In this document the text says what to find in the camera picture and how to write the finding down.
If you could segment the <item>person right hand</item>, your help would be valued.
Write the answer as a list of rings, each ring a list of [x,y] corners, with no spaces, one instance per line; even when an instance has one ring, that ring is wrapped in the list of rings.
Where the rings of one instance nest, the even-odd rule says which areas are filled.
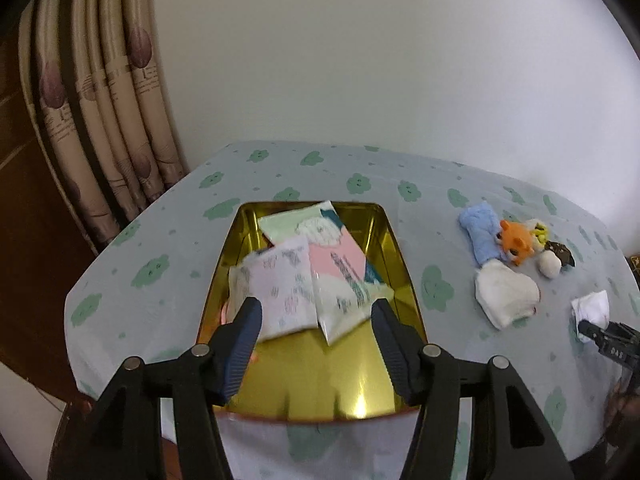
[[[614,448],[620,448],[639,432],[639,395],[623,388],[619,379],[605,405],[605,441]]]

